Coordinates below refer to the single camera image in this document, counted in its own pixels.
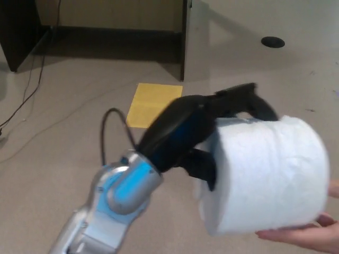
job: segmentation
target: black cable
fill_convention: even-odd
[[[43,54],[43,57],[42,57],[42,61],[41,61],[41,69],[40,69],[40,74],[39,74],[39,81],[38,81],[38,84],[37,84],[37,87],[34,89],[34,91],[20,104],[20,106],[14,111],[14,113],[5,121],[3,122],[2,124],[0,124],[0,135],[2,134],[2,129],[4,126],[6,126],[10,120],[16,115],[16,113],[23,107],[23,105],[25,105],[25,103],[37,92],[37,90],[40,88],[40,85],[41,85],[41,77],[42,77],[42,72],[43,72],[43,68],[44,68],[44,62],[45,62],[45,59],[46,59],[46,54],[48,52],[48,50],[50,49],[50,47],[52,46],[53,42],[54,42],[54,39],[56,37],[56,33],[57,33],[57,29],[59,27],[59,23],[60,23],[60,7],[61,7],[61,0],[59,0],[59,4],[58,4],[58,14],[57,14],[57,23],[55,25],[55,27],[53,28],[53,35],[52,35],[52,39],[50,41],[50,44],[48,45],[48,47],[46,48],[46,51],[45,53]],[[33,71],[33,65],[31,67],[31,70],[30,70],[30,77],[31,77],[31,73]]]
[[[125,115],[121,112],[121,110],[113,107],[110,108],[109,110],[106,111],[104,116],[102,117],[101,120],[101,127],[100,127],[100,154],[101,154],[101,164],[103,166],[106,165],[106,150],[105,150],[105,128],[106,128],[106,122],[111,113],[117,113],[118,116],[120,117],[120,120],[123,123],[123,126],[125,128],[126,134],[128,136],[129,141],[132,144],[132,147],[136,150],[137,149],[137,144],[133,138],[132,132],[126,122],[126,117]]]

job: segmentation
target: toilet paper roll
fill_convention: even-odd
[[[217,164],[213,192],[199,181],[196,198],[210,235],[302,225],[324,210],[329,162],[304,121],[219,119],[203,144]]]

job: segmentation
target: finger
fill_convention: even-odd
[[[329,184],[328,195],[339,198],[339,180],[332,180]]]
[[[331,226],[337,223],[328,213],[322,213],[316,220],[320,226]]]
[[[284,242],[301,247],[326,244],[332,238],[330,228],[307,228],[301,230],[268,230],[258,232],[261,239]]]
[[[292,229],[296,230],[296,229],[310,229],[310,228],[318,228],[318,226],[314,225],[313,223],[309,223],[309,224],[301,225],[301,226],[287,226],[285,228],[281,228],[280,230],[292,230]]]

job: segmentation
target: yellow paper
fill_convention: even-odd
[[[182,86],[139,83],[127,116],[129,126],[148,128],[165,107],[181,94]]]

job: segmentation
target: wall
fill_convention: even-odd
[[[59,0],[37,0],[41,22],[56,22]],[[60,24],[181,31],[182,0],[62,0]]]

